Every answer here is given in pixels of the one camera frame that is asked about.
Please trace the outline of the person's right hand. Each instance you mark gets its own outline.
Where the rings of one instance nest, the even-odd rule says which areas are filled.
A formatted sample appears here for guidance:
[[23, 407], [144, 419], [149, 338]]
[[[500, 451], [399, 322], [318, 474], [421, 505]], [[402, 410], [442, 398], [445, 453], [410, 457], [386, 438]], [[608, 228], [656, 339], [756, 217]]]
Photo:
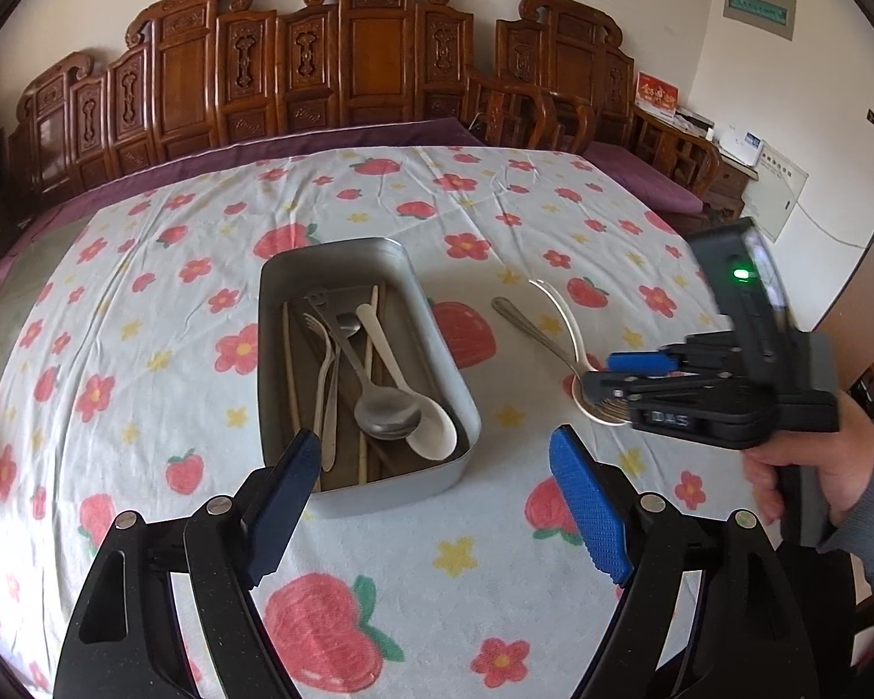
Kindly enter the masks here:
[[874, 424], [848, 393], [838, 397], [837, 432], [778, 431], [761, 447], [742, 451], [743, 474], [752, 485], [764, 523], [785, 516], [777, 470], [812, 467], [829, 508], [830, 522], [843, 523], [867, 489], [874, 468]]

